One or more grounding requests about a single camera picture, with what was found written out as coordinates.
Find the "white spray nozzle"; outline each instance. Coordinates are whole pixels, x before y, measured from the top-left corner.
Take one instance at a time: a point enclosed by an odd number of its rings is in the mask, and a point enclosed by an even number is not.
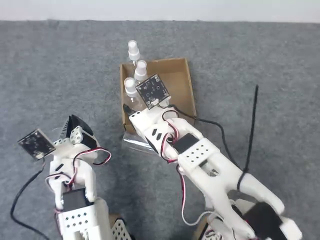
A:
[[[136,64],[134,71],[134,78],[140,82],[147,79],[147,63],[146,61],[140,60]]]
[[[124,88],[126,94],[130,98],[135,98],[137,96],[137,89],[136,89],[136,80],[133,77],[127,77],[124,80]]]
[[[135,40],[130,40],[128,42],[128,48],[129,48],[129,58],[132,61],[138,61],[140,58],[140,51],[137,45],[137,42]]]

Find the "perforated plate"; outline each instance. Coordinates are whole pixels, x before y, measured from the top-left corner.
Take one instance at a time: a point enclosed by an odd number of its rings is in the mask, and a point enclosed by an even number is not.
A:
[[[224,238],[219,233],[214,232],[210,225],[208,225],[204,230],[202,238],[199,240],[224,240]]]
[[[205,161],[211,154],[217,152],[220,152],[220,150],[215,145],[207,138],[202,138],[180,155],[183,156],[187,166],[193,169],[199,166],[199,164]]]
[[[71,131],[70,141],[73,145],[81,143],[83,139],[84,136],[82,134],[82,128],[80,126],[77,126],[75,129]]]
[[[59,214],[59,223],[62,232],[77,232],[96,226],[97,213],[95,205],[82,207]]]
[[[117,219],[111,229],[114,240],[131,240],[126,229],[126,225],[122,219]]]

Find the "brown cardboard tray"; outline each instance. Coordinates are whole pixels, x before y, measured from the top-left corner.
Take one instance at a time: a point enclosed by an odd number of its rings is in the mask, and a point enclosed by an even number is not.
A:
[[[120,65],[122,123],[124,129],[130,134],[134,134],[136,131],[131,125],[128,116],[123,111],[122,106],[124,104],[124,96],[126,94],[124,81],[128,77],[128,73],[132,68],[132,65],[129,63]],[[169,58],[147,61],[146,71],[148,76],[152,76],[154,74],[159,75],[171,95],[171,104],[175,104],[186,114],[196,116],[194,94],[192,90],[188,61],[186,58]],[[180,117],[186,119],[192,125],[195,122],[189,117],[185,117],[183,115],[180,115]]]

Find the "gray carpet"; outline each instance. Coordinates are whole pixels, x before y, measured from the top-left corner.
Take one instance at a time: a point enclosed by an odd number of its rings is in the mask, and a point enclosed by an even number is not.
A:
[[[57,138],[69,114],[83,118],[112,161],[96,167],[97,192],[137,240],[190,239],[174,166],[121,149],[119,64],[137,40],[145,59],[189,60],[198,116],[223,124],[234,157],[247,153],[254,86],[260,85],[250,171],[284,202],[304,239],[320,236],[320,25],[210,22],[0,22],[1,239],[40,239],[13,223],[14,196],[39,168],[16,141],[41,128]],[[223,152],[221,134],[196,127]],[[16,216],[59,239],[45,172]],[[204,209],[187,181],[186,218]]]

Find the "white wall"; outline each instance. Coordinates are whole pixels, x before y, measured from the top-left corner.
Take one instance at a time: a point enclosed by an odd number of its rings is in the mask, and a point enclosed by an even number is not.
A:
[[[0,20],[320,23],[320,0],[0,0]]]

